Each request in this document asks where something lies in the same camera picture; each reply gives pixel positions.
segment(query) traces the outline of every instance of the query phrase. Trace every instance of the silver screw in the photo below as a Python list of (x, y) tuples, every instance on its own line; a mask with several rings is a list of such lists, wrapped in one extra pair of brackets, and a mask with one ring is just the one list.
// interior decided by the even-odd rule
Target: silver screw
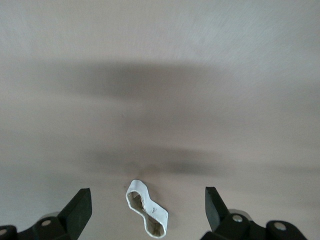
[(242, 217), (239, 215), (233, 215), (232, 219), (237, 223), (241, 223), (243, 221)]
[(51, 220), (45, 220), (41, 223), (42, 227), (48, 226), (51, 223)]
[(0, 230), (0, 236), (5, 235), (7, 233), (7, 229)]
[(274, 226), (275, 226), (276, 229), (278, 229), (280, 231), (287, 230), (286, 226), (283, 223), (278, 222), (278, 221), (274, 223)]

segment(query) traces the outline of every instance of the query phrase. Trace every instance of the white plastic object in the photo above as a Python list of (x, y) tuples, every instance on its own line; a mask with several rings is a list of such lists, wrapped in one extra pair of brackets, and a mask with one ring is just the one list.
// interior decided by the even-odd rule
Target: white plastic object
[(143, 217), (144, 229), (153, 238), (163, 238), (167, 233), (168, 212), (152, 201), (147, 186), (133, 180), (126, 191), (129, 208)]

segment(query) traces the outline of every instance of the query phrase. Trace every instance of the gray surface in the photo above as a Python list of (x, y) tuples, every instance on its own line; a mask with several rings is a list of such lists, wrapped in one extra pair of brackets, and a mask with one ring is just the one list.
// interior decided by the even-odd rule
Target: gray surface
[(81, 240), (149, 239), (134, 178), (199, 239), (205, 186), (320, 236), (318, 1), (2, 1), (0, 225), (90, 187)]

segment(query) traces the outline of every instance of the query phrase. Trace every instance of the hollow white part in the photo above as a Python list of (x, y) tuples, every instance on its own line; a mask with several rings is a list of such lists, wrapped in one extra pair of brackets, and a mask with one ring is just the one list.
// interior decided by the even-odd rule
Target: hollow white part
[(167, 233), (168, 212), (152, 201), (147, 186), (133, 180), (126, 192), (129, 208), (142, 216), (145, 231), (153, 238), (163, 238)]

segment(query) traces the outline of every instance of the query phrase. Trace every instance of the screw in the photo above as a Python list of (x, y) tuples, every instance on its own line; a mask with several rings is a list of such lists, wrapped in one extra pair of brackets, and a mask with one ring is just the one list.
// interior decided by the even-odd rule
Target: screw
[(242, 217), (239, 215), (233, 215), (232, 219), (237, 223), (241, 223), (243, 221)]
[(42, 227), (48, 226), (51, 223), (51, 220), (45, 220), (41, 223)]
[(0, 236), (5, 235), (7, 233), (7, 229), (0, 230)]
[(276, 229), (278, 229), (280, 231), (287, 230), (286, 226), (283, 223), (278, 222), (278, 221), (274, 223), (274, 226), (275, 226)]

